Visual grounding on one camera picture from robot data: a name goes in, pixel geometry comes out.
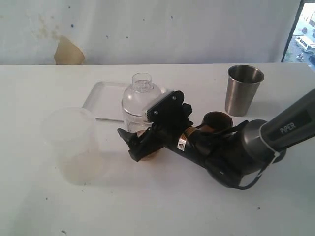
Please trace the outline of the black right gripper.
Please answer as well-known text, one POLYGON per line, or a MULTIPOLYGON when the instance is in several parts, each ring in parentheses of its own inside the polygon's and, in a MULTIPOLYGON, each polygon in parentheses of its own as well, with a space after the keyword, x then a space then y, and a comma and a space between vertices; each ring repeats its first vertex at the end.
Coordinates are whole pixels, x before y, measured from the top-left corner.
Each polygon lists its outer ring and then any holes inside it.
POLYGON ((153 122, 151 128, 141 135, 141 143, 137 133, 121 128, 118 128, 117 132, 129 147, 130 157, 136 162, 162 148, 167 148, 188 160, 196 160, 195 143, 188 137, 193 125, 189 120, 191 113, 191 105, 183 103, 182 113, 177 112, 166 119, 159 118, 153 122))

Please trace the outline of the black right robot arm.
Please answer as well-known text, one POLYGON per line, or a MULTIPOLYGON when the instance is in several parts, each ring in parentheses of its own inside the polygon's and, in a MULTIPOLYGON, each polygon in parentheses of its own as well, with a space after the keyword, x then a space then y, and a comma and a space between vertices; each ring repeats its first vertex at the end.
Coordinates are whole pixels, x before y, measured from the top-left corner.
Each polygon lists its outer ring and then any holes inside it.
POLYGON ((283 159, 289 147, 315 135, 315 93, 310 91, 270 121, 256 119, 237 126, 206 132, 189 120, 190 104, 181 91, 157 98, 145 109, 152 124, 137 135, 118 129, 135 161, 162 149, 203 167, 220 184, 242 189, 245 175, 260 177, 273 163, 283 159))

